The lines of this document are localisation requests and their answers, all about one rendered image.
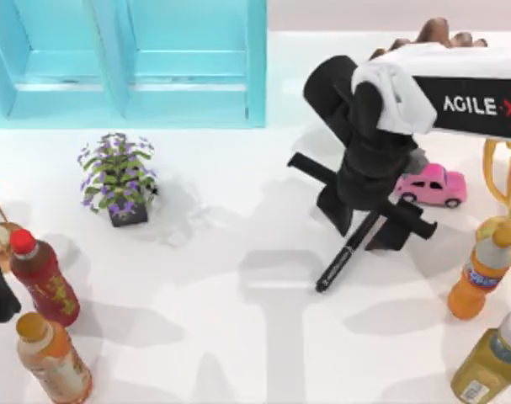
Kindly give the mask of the purple flowering potted plant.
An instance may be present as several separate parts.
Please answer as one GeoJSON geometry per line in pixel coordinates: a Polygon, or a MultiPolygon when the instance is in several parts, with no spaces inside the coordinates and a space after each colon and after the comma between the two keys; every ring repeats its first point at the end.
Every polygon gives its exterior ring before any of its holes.
{"type": "Polygon", "coordinates": [[[114,227],[148,222],[147,207],[158,195],[157,175],[145,166],[153,154],[147,138],[131,141],[120,132],[101,136],[96,147],[86,145],[77,156],[85,172],[82,205],[107,212],[114,227]]]}

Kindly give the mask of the light blue rack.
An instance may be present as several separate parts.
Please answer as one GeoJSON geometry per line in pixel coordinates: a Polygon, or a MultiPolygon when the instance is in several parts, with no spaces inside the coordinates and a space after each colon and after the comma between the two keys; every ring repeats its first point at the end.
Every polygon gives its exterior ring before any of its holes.
{"type": "Polygon", "coordinates": [[[0,0],[0,129],[261,127],[267,0],[0,0]]]}

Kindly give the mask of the dark brown lumpy object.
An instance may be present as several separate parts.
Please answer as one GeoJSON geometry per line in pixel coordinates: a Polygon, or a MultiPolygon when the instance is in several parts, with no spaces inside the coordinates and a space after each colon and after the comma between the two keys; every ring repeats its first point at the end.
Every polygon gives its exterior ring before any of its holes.
{"type": "Polygon", "coordinates": [[[442,17],[429,19],[421,28],[415,40],[407,38],[395,39],[387,49],[378,48],[370,56],[373,60],[379,56],[385,55],[404,45],[416,45],[422,43],[439,43],[446,48],[454,47],[488,47],[488,43],[483,38],[474,38],[468,31],[461,31],[455,35],[450,35],[450,26],[447,19],[442,17]]]}

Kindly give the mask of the orange capped juice bottle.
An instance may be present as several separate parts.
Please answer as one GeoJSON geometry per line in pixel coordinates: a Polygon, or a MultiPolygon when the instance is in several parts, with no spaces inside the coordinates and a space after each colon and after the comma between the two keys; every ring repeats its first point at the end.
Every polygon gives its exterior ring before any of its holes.
{"type": "Polygon", "coordinates": [[[64,326],[31,311],[17,320],[16,332],[19,359],[49,399],[54,404],[83,404],[93,377],[64,326]]]}

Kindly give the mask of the white capped green bottle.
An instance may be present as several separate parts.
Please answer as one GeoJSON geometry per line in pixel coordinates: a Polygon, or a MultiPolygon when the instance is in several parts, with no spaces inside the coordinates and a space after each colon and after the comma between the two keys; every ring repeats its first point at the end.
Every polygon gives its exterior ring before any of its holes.
{"type": "Polygon", "coordinates": [[[450,388],[464,404],[488,404],[511,385],[511,312],[487,329],[455,372],[450,388]]]}

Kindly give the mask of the pink toy car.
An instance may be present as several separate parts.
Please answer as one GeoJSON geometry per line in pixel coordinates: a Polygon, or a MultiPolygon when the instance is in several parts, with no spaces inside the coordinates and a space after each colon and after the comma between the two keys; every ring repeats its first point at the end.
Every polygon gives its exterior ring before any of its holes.
{"type": "Polygon", "coordinates": [[[429,163],[420,174],[404,173],[394,192],[407,202],[451,209],[465,203],[468,197],[465,176],[438,163],[429,163]]]}

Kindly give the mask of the black marker pen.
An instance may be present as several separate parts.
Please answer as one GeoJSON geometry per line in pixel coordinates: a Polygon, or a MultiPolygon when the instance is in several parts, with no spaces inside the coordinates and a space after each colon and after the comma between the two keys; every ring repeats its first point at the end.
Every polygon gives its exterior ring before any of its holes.
{"type": "Polygon", "coordinates": [[[329,264],[327,269],[322,273],[322,276],[316,282],[315,291],[317,293],[325,292],[337,278],[339,273],[344,268],[345,264],[352,258],[356,249],[361,245],[363,240],[371,231],[372,227],[378,221],[380,215],[371,211],[355,229],[353,234],[344,244],[343,248],[338,252],[333,261],[329,264]]]}

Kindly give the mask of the orange soda bottle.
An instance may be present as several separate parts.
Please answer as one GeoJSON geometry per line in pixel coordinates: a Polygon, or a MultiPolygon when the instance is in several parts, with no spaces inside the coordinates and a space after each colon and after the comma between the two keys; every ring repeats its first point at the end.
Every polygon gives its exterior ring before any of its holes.
{"type": "Polygon", "coordinates": [[[448,294],[451,314],[460,320],[477,316],[511,267],[511,225],[499,224],[491,236],[478,240],[448,294]]]}

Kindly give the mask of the red capped tea bottle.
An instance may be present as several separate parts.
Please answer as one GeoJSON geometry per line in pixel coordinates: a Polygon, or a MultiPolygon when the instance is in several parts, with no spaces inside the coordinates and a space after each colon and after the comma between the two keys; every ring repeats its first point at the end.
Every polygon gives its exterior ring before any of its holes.
{"type": "Polygon", "coordinates": [[[31,295],[35,309],[49,320],[71,326],[80,305],[52,246],[26,229],[13,231],[9,245],[11,271],[31,295]]]}

